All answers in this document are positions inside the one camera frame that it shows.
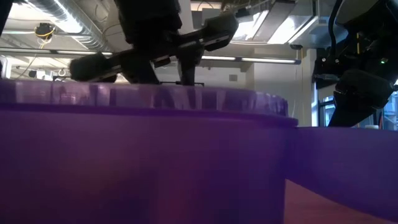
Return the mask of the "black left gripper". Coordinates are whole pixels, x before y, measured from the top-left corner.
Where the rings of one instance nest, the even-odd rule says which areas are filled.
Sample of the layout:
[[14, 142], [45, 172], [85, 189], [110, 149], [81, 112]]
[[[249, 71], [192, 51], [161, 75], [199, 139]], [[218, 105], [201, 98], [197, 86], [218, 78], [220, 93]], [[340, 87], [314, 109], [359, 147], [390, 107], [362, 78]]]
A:
[[118, 73], [129, 83], [159, 84], [154, 68], [178, 60], [180, 82], [195, 84], [195, 68], [205, 51], [227, 46], [238, 22], [232, 13], [207, 19], [196, 31], [180, 34], [178, 0], [114, 0], [126, 42], [132, 47], [110, 57], [102, 52], [76, 58], [69, 71], [78, 82], [113, 82]]

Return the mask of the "purple plastic supply box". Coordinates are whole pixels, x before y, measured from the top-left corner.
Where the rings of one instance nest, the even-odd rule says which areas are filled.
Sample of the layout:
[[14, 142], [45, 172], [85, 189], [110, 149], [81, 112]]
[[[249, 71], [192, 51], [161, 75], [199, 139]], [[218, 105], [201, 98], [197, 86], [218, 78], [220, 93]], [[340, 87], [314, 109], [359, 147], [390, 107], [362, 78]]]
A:
[[285, 183], [398, 222], [398, 132], [264, 92], [0, 80], [0, 224], [270, 224]]

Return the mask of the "silver rectangular air duct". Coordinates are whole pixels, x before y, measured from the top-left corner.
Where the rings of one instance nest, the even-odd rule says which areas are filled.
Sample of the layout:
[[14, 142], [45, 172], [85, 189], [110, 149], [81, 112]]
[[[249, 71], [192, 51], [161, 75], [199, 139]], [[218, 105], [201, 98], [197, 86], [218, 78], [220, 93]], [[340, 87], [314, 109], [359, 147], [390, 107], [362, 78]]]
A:
[[245, 44], [287, 44], [316, 16], [316, 0], [258, 0], [236, 11], [233, 37]]

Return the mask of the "long ceiling light strip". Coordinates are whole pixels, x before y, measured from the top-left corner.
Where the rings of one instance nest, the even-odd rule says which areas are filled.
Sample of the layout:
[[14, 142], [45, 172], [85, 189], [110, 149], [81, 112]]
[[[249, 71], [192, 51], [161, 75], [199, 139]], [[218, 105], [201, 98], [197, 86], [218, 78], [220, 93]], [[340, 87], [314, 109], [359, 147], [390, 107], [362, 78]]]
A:
[[201, 57], [202, 60], [212, 61], [227, 61], [227, 62], [251, 62], [251, 63], [278, 63], [278, 64], [301, 64], [297, 59], [283, 59], [283, 58], [254, 58], [254, 57], [225, 57], [225, 56], [209, 56]]
[[62, 54], [62, 55], [93, 55], [94, 51], [78, 51], [78, 50], [55, 50], [55, 49], [24, 49], [0, 47], [0, 52], [4, 53], [21, 53], [21, 54]]

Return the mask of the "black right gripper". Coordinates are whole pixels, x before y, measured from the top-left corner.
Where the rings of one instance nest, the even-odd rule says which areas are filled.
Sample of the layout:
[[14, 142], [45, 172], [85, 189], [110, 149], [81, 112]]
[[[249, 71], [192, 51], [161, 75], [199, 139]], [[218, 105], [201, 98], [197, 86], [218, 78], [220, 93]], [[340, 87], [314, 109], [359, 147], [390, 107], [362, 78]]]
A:
[[382, 108], [398, 79], [398, 18], [355, 18], [339, 25], [348, 31], [337, 41], [328, 21], [331, 44], [317, 57], [316, 82], [335, 84], [335, 111], [328, 127], [353, 127]]

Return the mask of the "silver spiral air duct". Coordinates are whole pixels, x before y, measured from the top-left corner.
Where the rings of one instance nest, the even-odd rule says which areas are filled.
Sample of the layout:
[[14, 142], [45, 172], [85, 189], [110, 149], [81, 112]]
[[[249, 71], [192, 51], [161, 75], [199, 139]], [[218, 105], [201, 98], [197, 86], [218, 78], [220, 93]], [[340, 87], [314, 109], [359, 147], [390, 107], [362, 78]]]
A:
[[62, 31], [88, 50], [109, 51], [97, 25], [74, 0], [22, 0], [38, 12], [46, 15]]

